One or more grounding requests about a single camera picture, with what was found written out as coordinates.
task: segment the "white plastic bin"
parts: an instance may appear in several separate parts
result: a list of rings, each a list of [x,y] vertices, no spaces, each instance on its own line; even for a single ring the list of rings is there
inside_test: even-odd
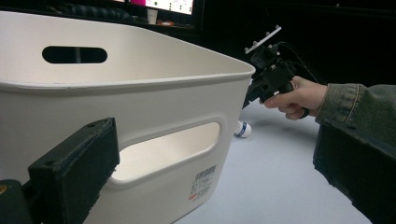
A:
[[[99,48],[106,60],[49,63],[53,46]],[[121,165],[92,224],[171,223],[205,202],[254,73],[145,29],[6,11],[0,58],[0,179],[24,183],[27,167],[82,125],[116,119]]]

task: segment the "screw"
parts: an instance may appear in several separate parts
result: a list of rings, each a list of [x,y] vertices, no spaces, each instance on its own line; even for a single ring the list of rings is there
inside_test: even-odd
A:
[[[7,185],[0,185],[0,194],[6,192],[7,190]]]

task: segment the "white table surface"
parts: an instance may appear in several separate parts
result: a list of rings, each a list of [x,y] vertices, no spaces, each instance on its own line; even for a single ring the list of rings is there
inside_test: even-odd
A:
[[[314,118],[288,120],[254,102],[241,120],[252,135],[233,139],[213,195],[176,224],[371,223],[315,170]]]

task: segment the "denim jacket sleeve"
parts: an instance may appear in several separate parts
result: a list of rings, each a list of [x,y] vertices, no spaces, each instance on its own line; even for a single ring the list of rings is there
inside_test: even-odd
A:
[[[396,147],[396,86],[329,84],[316,117],[342,122]]]

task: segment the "monitor screen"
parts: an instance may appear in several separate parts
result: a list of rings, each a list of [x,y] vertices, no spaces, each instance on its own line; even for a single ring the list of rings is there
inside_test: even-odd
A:
[[[183,14],[192,14],[193,0],[128,0],[131,4],[168,10]]]

